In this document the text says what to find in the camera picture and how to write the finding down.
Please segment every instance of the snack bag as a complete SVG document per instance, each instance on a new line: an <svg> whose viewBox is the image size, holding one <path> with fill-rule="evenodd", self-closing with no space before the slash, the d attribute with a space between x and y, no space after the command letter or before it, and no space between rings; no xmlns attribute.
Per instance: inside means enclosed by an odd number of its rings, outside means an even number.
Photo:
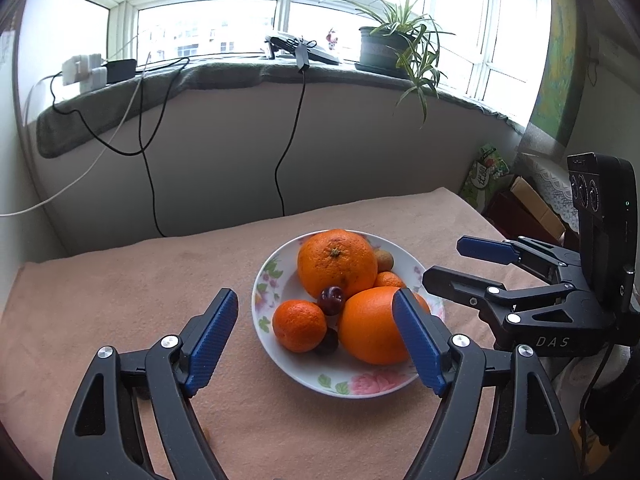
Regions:
<svg viewBox="0 0 640 480"><path fill-rule="evenodd" d="M511 184L513 176L505 178L508 174L509 167L496 147L485 144L471 165L459 195L476 211L483 213L494 193Z"/></svg>

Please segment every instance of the orange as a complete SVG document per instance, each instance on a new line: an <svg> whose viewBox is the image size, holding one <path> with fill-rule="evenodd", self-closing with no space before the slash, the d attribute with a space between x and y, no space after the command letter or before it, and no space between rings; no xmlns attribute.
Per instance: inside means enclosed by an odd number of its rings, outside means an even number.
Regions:
<svg viewBox="0 0 640 480"><path fill-rule="evenodd" d="M406 286L400 279L400 276L392 272L379 272L376 276L376 281L373 282L373 286L399 286L400 288Z"/></svg>
<svg viewBox="0 0 640 480"><path fill-rule="evenodd" d="M308 352L326 334L326 319L320 307L304 300L289 300L273 313L273 333L278 342L292 352Z"/></svg>
<svg viewBox="0 0 640 480"><path fill-rule="evenodd" d="M396 286L378 286L349 298L340 316L338 338L344 349L366 363L391 365L409 358L394 322L391 302ZM414 293L422 307L429 307Z"/></svg>
<svg viewBox="0 0 640 480"><path fill-rule="evenodd" d="M377 275L378 261L371 246L344 229L318 233L298 251L298 277L312 298L328 286L339 286L350 298L371 288Z"/></svg>

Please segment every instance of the blue textured pad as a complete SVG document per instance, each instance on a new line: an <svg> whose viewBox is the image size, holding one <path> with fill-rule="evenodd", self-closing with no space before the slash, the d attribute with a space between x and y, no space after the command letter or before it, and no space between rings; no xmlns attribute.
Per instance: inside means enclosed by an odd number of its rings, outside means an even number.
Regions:
<svg viewBox="0 0 640 480"><path fill-rule="evenodd" d="M442 375L440 352L408 300L400 291L394 294L392 312L406 349L414 361L422 384L440 396L447 387Z"/></svg>
<svg viewBox="0 0 640 480"><path fill-rule="evenodd" d="M520 257L518 251L510 243L494 242L471 236L460 238L456 248L461 256L502 265L514 264Z"/></svg>
<svg viewBox="0 0 640 480"><path fill-rule="evenodd" d="M193 397L200 388L209 384L236 319L238 297L234 292L229 292L191 353L189 376L184 383L185 392L189 397Z"/></svg>

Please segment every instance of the green plant pot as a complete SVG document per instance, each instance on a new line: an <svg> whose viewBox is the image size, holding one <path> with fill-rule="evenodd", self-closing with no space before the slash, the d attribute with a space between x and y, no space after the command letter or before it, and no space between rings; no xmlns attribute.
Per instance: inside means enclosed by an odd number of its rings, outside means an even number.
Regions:
<svg viewBox="0 0 640 480"><path fill-rule="evenodd" d="M404 74L404 77L406 77L404 70L396 68L396 62L398 61L396 51L404 52L408 47L405 38L397 32L389 36L386 36L383 31L371 35L372 30L374 30L374 27L360 27L362 44L359 65L382 70L385 73L398 73L400 77Z"/></svg>

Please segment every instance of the floral plate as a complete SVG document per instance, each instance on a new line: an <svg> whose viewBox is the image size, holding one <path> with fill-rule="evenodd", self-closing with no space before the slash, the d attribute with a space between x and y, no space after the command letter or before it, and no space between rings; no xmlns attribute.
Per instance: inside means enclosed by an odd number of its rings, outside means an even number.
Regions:
<svg viewBox="0 0 640 480"><path fill-rule="evenodd" d="M407 286L420 294L431 313L444 320L442 299L429 294L422 286L424 267L403 248L380 238L363 235L373 248L389 251L394 257L395 272ZM262 266L255 279L251 308L255 331L267 354L289 377L307 388L334 397L363 399L379 397L399 390L413 381L417 374L411 361L392 366L369 365L349 355L342 346L331 356L319 357L308 352L295 354L284 349L271 329L276 307L287 300L315 301L302 287L296 272L300 246L316 233L299 236L275 251ZM328 318L335 327L335 319Z"/></svg>

